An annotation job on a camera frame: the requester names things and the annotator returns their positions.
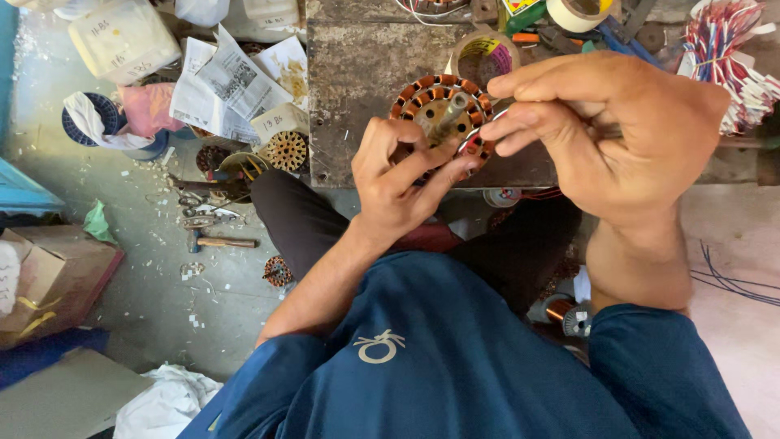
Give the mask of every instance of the white wire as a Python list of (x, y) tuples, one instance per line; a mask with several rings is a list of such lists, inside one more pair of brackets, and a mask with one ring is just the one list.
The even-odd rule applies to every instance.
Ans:
[(453, 9), (451, 11), (443, 12), (443, 13), (440, 13), (440, 14), (423, 15), (423, 14), (418, 13), (414, 9), (414, 7), (411, 6), (412, 1), (414, 1), (414, 0), (409, 0), (409, 7), (407, 8), (406, 5), (401, 3), (401, 0), (395, 0), (395, 2), (398, 3), (399, 6), (404, 8), (404, 10), (406, 10), (407, 12), (411, 12), (412, 15), (414, 16), (414, 18), (416, 18), (417, 21), (419, 21), (420, 23), (422, 23), (422, 24), (424, 24), (426, 26), (436, 26), (436, 27), (450, 27), (452, 25), (451, 24), (439, 24), (439, 23), (426, 23), (420, 17), (439, 18), (439, 17), (447, 16), (447, 15), (449, 15), (449, 14), (455, 12), (455, 11), (459, 11), (460, 9), (463, 9), (463, 8), (465, 8), (465, 7), (467, 7), (469, 5), (468, 3), (466, 3), (465, 5), (458, 6), (457, 8), (455, 8), (455, 9)]

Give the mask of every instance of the man's right hand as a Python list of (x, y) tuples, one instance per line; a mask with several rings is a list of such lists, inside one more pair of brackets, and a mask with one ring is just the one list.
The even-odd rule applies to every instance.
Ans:
[[(614, 52), (548, 59), (497, 77), (487, 89), (517, 100), (481, 131), (486, 140), (506, 136), (499, 155), (541, 139), (561, 191), (585, 212), (628, 228), (670, 211), (698, 178), (730, 102), (722, 87)], [(622, 138), (593, 138), (583, 124), (589, 122), (619, 123)]]

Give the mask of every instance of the green plastic bag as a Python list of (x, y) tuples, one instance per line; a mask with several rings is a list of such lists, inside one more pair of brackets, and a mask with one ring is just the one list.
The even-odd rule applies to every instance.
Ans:
[(100, 200), (95, 200), (96, 206), (87, 214), (84, 218), (84, 231), (94, 236), (99, 241), (106, 241), (112, 244), (119, 245), (119, 242), (114, 239), (111, 232), (108, 231), (108, 222), (105, 220), (103, 214), (103, 204)]

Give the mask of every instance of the forearm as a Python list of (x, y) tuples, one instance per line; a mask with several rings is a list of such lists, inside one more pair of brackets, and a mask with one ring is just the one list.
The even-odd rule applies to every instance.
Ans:
[(631, 227), (601, 221), (586, 260), (594, 312), (619, 303), (688, 306), (692, 287), (676, 205)]
[(342, 321), (360, 279), (389, 247), (362, 234), (356, 218), (266, 322), (257, 345), (284, 334), (330, 334)]

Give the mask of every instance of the wooden hammer handle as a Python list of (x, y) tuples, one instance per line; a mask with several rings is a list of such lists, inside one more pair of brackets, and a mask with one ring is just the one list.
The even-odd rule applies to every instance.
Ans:
[(198, 245), (213, 245), (217, 247), (257, 247), (257, 241), (254, 239), (238, 239), (233, 237), (199, 237), (197, 243)]

